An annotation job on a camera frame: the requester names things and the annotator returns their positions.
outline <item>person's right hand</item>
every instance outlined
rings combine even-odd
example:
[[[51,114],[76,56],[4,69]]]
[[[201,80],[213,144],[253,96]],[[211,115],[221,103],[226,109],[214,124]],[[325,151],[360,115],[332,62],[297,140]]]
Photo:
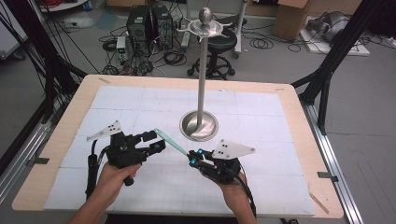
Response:
[[[244,174],[239,173],[239,177],[247,183]],[[239,224],[257,223],[256,218],[250,208],[250,202],[245,189],[238,181],[231,184],[220,184],[214,181],[223,192],[224,201],[227,206],[233,211]]]

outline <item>stool seat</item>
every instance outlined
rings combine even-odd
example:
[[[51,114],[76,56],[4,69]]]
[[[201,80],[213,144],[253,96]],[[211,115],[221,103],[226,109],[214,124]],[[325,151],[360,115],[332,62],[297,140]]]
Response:
[[[219,54],[233,49],[236,46],[237,38],[236,35],[229,29],[224,29],[222,34],[228,37],[224,37],[221,35],[210,37],[207,43],[207,50],[211,53],[208,55],[210,57],[209,63],[206,65],[206,77],[221,77],[224,80],[227,80],[227,75],[233,76],[235,74],[235,70],[232,69],[230,62],[226,60],[224,57],[220,57]],[[225,62],[225,64],[218,65],[218,59]],[[199,63],[198,59],[195,64],[192,65],[192,68],[189,69],[187,74],[192,76],[195,72],[199,72]]]

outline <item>floor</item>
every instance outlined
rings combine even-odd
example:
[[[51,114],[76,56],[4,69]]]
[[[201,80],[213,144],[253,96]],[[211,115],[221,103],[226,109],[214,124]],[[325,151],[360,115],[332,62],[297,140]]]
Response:
[[[73,9],[56,16],[80,12]],[[101,36],[121,27],[126,22],[124,12],[105,7],[88,12],[93,25],[74,29],[70,36],[87,55],[97,70],[106,65],[106,53]],[[247,18],[247,28],[263,27],[274,20]],[[271,33],[271,28],[258,30]],[[91,74],[95,70],[84,56],[64,39],[73,64]],[[243,39],[242,54],[235,59],[231,52],[224,53],[236,71],[231,81],[291,83],[314,72],[325,55],[308,53],[304,46],[298,52],[290,51],[290,44],[273,41],[271,49],[254,49]],[[355,199],[364,223],[396,223],[396,49],[370,43],[365,46],[369,57],[347,56],[336,70],[330,89],[326,130],[334,153],[341,165],[346,182]],[[199,57],[195,38],[186,52],[187,61],[181,66],[162,66],[148,76],[188,77],[187,70]],[[43,89],[29,60],[0,61],[0,156],[32,116],[44,96]],[[71,212],[18,212],[11,208],[13,198],[29,174],[26,167],[8,196],[0,204],[0,223],[53,223],[66,222]],[[342,219],[299,219],[300,223],[347,223]],[[259,223],[281,223],[278,218],[260,218]]]

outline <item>metal pole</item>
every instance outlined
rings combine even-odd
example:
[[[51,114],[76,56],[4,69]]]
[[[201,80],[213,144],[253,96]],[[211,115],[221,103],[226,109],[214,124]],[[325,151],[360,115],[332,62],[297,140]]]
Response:
[[[202,38],[202,40],[201,40],[201,58],[200,58],[200,64],[199,64],[197,127],[201,126],[201,124],[202,124],[202,114],[204,112],[207,42],[208,42],[207,37]]]

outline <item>stool wheel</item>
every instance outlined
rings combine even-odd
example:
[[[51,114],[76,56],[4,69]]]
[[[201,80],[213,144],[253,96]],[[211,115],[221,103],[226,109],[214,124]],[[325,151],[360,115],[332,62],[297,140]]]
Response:
[[[194,69],[192,68],[192,69],[187,70],[187,75],[188,75],[189,77],[192,76],[192,75],[194,75]]]

